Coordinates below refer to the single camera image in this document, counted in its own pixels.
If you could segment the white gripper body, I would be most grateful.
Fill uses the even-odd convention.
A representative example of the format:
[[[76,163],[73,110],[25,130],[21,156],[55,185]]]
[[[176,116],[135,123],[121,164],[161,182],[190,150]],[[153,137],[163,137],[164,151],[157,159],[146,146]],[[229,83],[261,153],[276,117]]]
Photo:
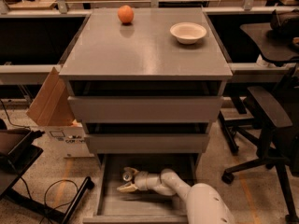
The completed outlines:
[[[160,176],[141,171],[135,176],[135,185],[139,190],[155,189],[161,184]]]

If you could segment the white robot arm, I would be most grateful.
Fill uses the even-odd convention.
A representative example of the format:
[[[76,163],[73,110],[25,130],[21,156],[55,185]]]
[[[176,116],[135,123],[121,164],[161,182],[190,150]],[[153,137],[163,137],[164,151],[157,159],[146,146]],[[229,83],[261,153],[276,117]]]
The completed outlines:
[[[235,218],[220,194],[205,183],[190,186],[172,169],[159,174],[125,167],[125,183],[117,191],[129,193],[153,190],[163,196],[177,195],[185,203],[189,224],[235,224]]]

